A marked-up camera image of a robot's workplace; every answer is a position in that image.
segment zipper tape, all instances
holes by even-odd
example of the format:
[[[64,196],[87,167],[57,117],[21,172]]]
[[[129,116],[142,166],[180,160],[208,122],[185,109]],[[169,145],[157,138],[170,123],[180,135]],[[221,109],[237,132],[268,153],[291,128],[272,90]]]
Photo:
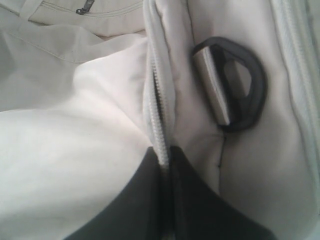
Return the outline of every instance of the zipper tape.
[[[314,53],[308,20],[301,0],[271,0],[277,35],[287,67],[291,101],[301,129],[306,158],[320,212],[320,90],[319,67]]]

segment black d-ring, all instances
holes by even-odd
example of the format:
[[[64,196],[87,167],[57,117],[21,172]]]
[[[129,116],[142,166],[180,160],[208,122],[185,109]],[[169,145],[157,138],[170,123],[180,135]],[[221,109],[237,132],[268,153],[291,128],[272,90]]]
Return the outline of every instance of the black d-ring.
[[[211,37],[194,48],[193,55],[205,47],[210,48],[216,72],[221,79],[223,89],[236,115],[229,125],[222,125],[225,132],[245,130],[254,125],[262,112],[267,94],[267,80],[264,69],[257,57],[248,49],[223,37]],[[232,94],[224,67],[227,62],[236,61],[246,67],[251,75],[249,93],[243,98]]]

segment fabric pocket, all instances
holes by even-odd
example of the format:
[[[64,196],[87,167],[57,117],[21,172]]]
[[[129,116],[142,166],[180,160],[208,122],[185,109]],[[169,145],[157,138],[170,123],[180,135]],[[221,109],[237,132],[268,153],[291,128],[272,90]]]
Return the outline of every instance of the fabric pocket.
[[[45,25],[80,26],[102,37],[136,33],[144,29],[142,0],[95,0],[88,13],[77,14],[76,11],[82,9],[85,3],[85,0],[43,0],[27,18]]]

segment white fabric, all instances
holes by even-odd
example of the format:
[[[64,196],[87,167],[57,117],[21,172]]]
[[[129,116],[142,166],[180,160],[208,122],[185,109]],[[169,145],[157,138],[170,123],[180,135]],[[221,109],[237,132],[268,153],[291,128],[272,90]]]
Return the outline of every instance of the white fabric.
[[[22,6],[19,16],[25,20],[35,13],[43,0],[25,0],[25,3]]]
[[[26,0],[0,0],[0,7],[19,15],[25,2]]]
[[[211,36],[233,40],[257,55],[268,78],[257,126],[226,136],[221,196],[279,239],[303,239],[317,221],[317,204],[271,6],[265,0],[188,2],[196,44]]]
[[[0,8],[1,240],[63,239],[125,187],[151,146],[146,49]]]
[[[144,28],[140,1],[96,0],[91,16],[75,14],[79,2],[34,5],[30,20],[50,25],[36,26],[17,16],[21,1],[0,0],[0,239],[63,239],[119,194],[152,145],[147,38],[128,34]],[[279,240],[302,239],[317,222],[317,204],[269,2],[156,6],[170,58],[161,70],[173,76],[163,85],[174,85],[166,91],[175,119],[170,144]],[[212,36],[251,49],[268,78],[259,123],[226,141],[190,56]]]
[[[31,21],[46,25],[68,24],[81,26],[104,37],[136,33],[144,29],[142,0],[95,0],[90,12],[76,14],[85,1],[43,0]]]
[[[174,76],[175,142],[209,186],[220,191],[231,205],[281,240],[303,239],[317,222],[317,201],[269,2],[156,3]],[[188,11],[196,44],[212,36],[233,40],[257,55],[268,78],[268,95],[259,123],[247,131],[228,134],[224,146],[223,136],[213,124],[209,108],[205,108],[203,91],[195,84]]]

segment zipper pull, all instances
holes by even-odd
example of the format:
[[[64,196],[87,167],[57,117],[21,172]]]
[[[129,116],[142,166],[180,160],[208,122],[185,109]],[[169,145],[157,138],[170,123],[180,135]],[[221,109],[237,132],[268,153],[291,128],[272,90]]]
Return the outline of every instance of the zipper pull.
[[[95,0],[86,0],[86,2],[84,4],[84,7],[81,8],[81,9],[77,9],[75,11],[75,13],[79,14],[79,15],[87,14],[90,11],[90,9],[91,9],[92,5],[94,4],[94,2],[95,2]]]

